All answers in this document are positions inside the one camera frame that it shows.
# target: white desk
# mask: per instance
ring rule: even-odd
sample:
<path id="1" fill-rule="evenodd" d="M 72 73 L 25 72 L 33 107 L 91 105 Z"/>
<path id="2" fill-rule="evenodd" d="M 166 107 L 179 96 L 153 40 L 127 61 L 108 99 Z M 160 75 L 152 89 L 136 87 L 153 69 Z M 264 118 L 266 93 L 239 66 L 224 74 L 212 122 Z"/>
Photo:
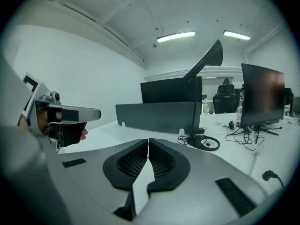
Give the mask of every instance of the white desk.
<path id="1" fill-rule="evenodd" d="M 281 188 L 280 183 L 277 179 L 270 179 L 268 182 L 266 182 L 262 179 L 262 174 L 267 170 L 272 170 L 279 175 L 283 183 L 286 185 L 299 162 L 300 126 L 296 125 L 298 119 L 286 117 L 285 120 L 274 125 L 274 127 L 283 127 L 283 129 L 274 130 L 274 132 L 278 133 L 279 136 L 263 132 L 260 133 L 261 136 L 265 137 L 265 141 L 261 144 L 264 153 L 263 157 L 258 156 L 256 153 L 257 151 L 249 151 L 243 145 L 240 145 L 237 142 L 225 140 L 227 129 L 223 128 L 222 126 L 228 125 L 228 123 L 232 120 L 235 122 L 235 119 L 236 113 L 202 114 L 200 119 L 200 127 L 206 127 L 207 130 L 205 131 L 205 135 L 212 136 L 218 139 L 221 143 L 220 148 L 212 153 L 232 164 L 240 171 L 251 176 L 270 195 L 277 189 Z M 178 136 L 178 134 L 167 134 L 121 127 L 118 125 L 117 121 L 114 121 L 90 130 L 86 140 L 81 141 L 79 144 L 68 146 L 64 149 L 64 151 L 78 152 L 94 150 L 142 138 L 166 139 L 176 143 Z M 240 138 L 242 141 L 242 135 L 238 135 L 236 137 Z M 248 145 L 250 149 L 254 149 L 255 146 L 255 144 Z M 153 170 L 150 162 L 147 161 L 143 171 L 134 184 L 134 191 L 138 191 L 138 193 L 140 193 L 140 200 L 136 200 L 137 213 L 139 213 L 145 203 L 142 200 L 148 200 L 145 192 L 146 186 L 153 180 Z"/>

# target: fluorescent light fixture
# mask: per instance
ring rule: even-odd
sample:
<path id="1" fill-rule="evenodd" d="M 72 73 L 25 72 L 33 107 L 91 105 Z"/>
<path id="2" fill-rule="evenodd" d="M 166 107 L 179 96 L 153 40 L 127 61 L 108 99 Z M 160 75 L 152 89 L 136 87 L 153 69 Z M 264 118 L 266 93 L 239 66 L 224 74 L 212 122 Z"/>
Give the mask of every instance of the fluorescent light fixture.
<path id="1" fill-rule="evenodd" d="M 161 42 L 168 41 L 171 39 L 184 38 L 184 37 L 189 37 L 189 36 L 195 36 L 195 31 L 180 32 L 180 33 L 174 33 L 174 34 L 158 37 L 157 41 L 159 43 L 161 43 Z"/>
<path id="2" fill-rule="evenodd" d="M 240 38 L 240 39 L 243 39 L 243 40 L 249 40 L 250 39 L 250 37 L 248 37 L 246 35 L 239 34 L 239 33 L 236 33 L 236 32 L 230 32 L 230 31 L 227 31 L 227 30 L 225 30 L 223 32 L 223 35 L 224 36 L 235 37 L 235 38 Z"/>

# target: black office chair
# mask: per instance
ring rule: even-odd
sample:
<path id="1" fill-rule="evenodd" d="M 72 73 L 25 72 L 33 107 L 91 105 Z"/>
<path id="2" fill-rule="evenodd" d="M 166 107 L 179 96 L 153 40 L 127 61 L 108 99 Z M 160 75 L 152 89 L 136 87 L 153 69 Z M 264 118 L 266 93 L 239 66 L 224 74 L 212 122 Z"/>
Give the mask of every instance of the black office chair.
<path id="1" fill-rule="evenodd" d="M 235 89 L 234 85 L 232 84 L 224 84 L 220 85 L 217 89 L 217 94 L 218 95 L 230 95 L 230 94 L 235 94 Z"/>
<path id="2" fill-rule="evenodd" d="M 289 105 L 291 103 L 291 99 L 294 97 L 291 88 L 285 88 L 285 105 Z"/>
<path id="3" fill-rule="evenodd" d="M 235 113 L 240 97 L 239 95 L 229 95 L 229 96 L 214 96 L 212 98 L 215 107 L 215 113 Z"/>
<path id="4" fill-rule="evenodd" d="M 235 94 L 234 85 L 224 84 L 217 89 L 217 95 L 212 98 L 215 113 L 235 113 L 240 96 Z"/>

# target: black monitor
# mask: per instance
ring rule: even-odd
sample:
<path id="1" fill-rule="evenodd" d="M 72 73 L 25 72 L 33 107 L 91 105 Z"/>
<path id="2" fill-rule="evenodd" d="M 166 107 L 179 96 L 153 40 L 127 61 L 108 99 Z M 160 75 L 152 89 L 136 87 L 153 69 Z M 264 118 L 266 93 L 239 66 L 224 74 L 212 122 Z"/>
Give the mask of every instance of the black monitor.
<path id="1" fill-rule="evenodd" d="M 197 77 L 196 102 L 202 102 L 202 77 Z M 141 83 L 143 103 L 194 102 L 195 82 L 183 78 Z"/>
<path id="2" fill-rule="evenodd" d="M 291 97 L 290 116 L 299 115 L 300 97 Z"/>
<path id="3" fill-rule="evenodd" d="M 242 64 L 244 103 L 241 127 L 271 124 L 283 118 L 284 74 L 265 67 Z"/>

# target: mesh grille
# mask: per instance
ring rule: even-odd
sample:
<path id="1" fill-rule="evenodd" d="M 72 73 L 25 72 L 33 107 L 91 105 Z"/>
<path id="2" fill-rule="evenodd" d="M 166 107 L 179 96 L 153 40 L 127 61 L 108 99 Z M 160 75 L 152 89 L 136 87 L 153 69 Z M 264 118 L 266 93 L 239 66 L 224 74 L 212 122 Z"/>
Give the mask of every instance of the mesh grille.
<path id="1" fill-rule="evenodd" d="M 175 167 L 174 157 L 158 146 L 151 147 L 149 160 L 153 167 L 155 179 L 166 176 Z"/>
<path id="2" fill-rule="evenodd" d="M 117 166 L 123 173 L 135 181 L 147 162 L 147 154 L 148 144 L 144 144 L 120 158 Z"/>

